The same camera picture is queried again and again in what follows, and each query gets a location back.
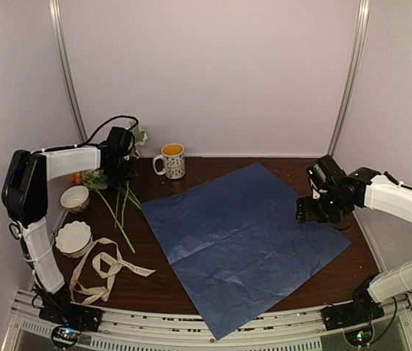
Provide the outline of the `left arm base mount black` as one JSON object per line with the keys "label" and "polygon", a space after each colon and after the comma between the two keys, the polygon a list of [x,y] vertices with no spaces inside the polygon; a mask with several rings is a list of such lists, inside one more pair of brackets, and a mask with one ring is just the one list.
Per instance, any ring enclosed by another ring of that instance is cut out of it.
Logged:
{"label": "left arm base mount black", "polygon": [[50,294],[34,286],[36,295],[31,305],[39,310],[39,318],[51,322],[50,341],[58,350],[68,350],[80,340],[83,332],[97,332],[103,311],[94,307],[71,303],[65,292]]}

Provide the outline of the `floral mug yellow inside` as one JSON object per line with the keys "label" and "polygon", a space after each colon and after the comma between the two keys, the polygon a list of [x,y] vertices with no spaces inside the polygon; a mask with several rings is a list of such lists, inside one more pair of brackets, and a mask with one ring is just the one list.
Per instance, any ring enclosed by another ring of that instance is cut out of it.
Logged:
{"label": "floral mug yellow inside", "polygon": [[163,146],[161,153],[153,158],[152,164],[156,175],[171,180],[181,179],[186,174],[184,147],[178,143]]}

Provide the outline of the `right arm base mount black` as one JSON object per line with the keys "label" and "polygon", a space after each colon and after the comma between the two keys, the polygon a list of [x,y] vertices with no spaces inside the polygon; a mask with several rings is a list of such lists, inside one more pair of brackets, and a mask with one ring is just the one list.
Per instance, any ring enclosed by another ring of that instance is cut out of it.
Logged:
{"label": "right arm base mount black", "polygon": [[327,331],[369,324],[385,315],[382,305],[376,303],[366,290],[355,292],[351,302],[328,305],[321,314]]}

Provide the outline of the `blue tissue paper sheet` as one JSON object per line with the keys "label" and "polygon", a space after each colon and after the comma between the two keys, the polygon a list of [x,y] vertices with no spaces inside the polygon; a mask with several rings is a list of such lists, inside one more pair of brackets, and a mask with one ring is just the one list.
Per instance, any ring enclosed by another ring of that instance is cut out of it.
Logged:
{"label": "blue tissue paper sheet", "polygon": [[348,248],[295,219],[297,193],[259,163],[142,204],[172,270],[216,339],[291,295]]}

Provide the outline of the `pink fake flower stem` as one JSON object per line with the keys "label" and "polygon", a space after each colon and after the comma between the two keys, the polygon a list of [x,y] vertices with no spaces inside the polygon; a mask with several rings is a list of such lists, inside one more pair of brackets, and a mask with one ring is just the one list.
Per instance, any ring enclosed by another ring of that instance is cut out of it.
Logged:
{"label": "pink fake flower stem", "polygon": [[137,153],[137,148],[144,146],[148,141],[147,132],[140,126],[138,122],[132,121],[129,130],[133,134],[134,140],[131,142],[129,154]]}

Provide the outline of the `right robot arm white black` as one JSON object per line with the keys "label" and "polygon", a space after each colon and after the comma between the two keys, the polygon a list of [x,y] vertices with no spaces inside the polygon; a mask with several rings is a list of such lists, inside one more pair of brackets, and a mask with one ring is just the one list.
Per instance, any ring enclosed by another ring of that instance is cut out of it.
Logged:
{"label": "right robot arm white black", "polygon": [[312,194],[297,200],[297,221],[336,224],[354,212],[383,268],[354,293],[347,317],[363,322],[375,303],[412,293],[412,186],[366,167],[346,174],[314,164],[307,174]]}

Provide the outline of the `orange fake flower stem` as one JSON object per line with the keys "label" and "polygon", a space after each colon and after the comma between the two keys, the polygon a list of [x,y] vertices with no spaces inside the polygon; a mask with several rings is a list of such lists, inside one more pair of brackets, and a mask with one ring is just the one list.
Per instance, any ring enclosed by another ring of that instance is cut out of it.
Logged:
{"label": "orange fake flower stem", "polygon": [[68,176],[70,183],[76,185],[83,185],[85,183],[85,174],[84,173],[74,173]]}

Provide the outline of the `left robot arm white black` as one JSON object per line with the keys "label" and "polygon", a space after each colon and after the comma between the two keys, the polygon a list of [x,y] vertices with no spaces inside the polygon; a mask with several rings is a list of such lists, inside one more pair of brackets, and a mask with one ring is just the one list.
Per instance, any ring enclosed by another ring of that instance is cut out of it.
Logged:
{"label": "left robot arm white black", "polygon": [[130,116],[128,127],[112,127],[99,144],[87,140],[71,146],[17,150],[12,155],[1,191],[1,201],[11,220],[10,232],[21,243],[34,281],[47,293],[55,294],[64,278],[52,253],[47,232],[47,184],[74,173],[100,170],[109,184],[121,186],[134,177],[136,162],[134,131],[139,125]]}

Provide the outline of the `white hydrangea fake flower bunch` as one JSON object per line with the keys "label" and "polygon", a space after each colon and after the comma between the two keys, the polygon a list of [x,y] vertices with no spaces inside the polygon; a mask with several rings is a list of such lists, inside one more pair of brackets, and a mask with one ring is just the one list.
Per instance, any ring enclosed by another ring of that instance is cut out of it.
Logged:
{"label": "white hydrangea fake flower bunch", "polygon": [[[125,212],[128,204],[140,212],[141,202],[131,190],[129,181],[123,181],[121,185],[115,185],[113,182],[109,181],[108,177],[101,170],[92,170],[83,172],[82,185],[90,192],[95,192],[101,198],[113,218],[114,227],[121,232],[121,235],[131,252],[135,253],[136,250],[134,245],[125,230]],[[106,196],[103,194],[103,192],[108,189],[114,189],[116,192],[115,207],[112,207]]]}

